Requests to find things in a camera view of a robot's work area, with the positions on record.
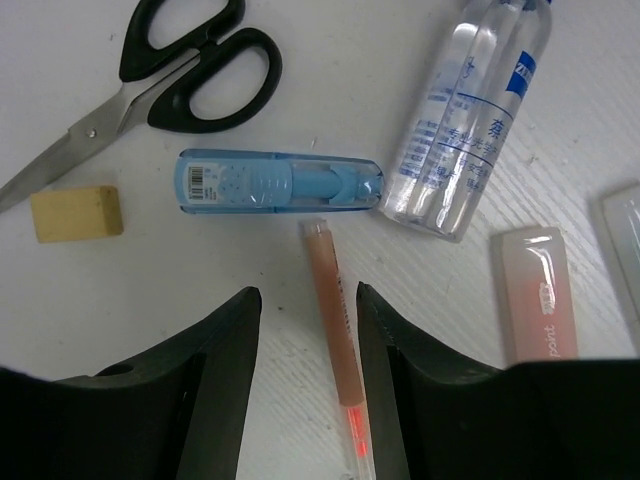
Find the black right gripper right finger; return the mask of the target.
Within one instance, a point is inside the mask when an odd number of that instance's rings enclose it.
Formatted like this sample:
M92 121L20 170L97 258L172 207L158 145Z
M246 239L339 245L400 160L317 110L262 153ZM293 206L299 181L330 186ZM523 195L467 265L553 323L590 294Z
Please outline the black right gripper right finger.
M371 285L356 293L360 358L380 479L495 479L495 442L473 388L498 369L406 320Z

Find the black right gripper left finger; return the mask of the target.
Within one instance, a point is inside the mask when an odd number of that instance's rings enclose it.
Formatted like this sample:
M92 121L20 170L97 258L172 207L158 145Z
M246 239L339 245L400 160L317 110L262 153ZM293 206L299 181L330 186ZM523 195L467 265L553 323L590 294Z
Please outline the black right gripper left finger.
M140 354L56 382L51 478L235 478L261 309L247 287Z

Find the brown orange slim pen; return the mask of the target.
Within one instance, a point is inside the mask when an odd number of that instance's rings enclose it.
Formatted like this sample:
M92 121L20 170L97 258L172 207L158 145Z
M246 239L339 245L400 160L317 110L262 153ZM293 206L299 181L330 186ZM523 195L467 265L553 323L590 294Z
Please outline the brown orange slim pen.
M373 479L375 469L369 435L366 397L356 358L334 240L324 219L301 223L323 322L339 405L359 479Z

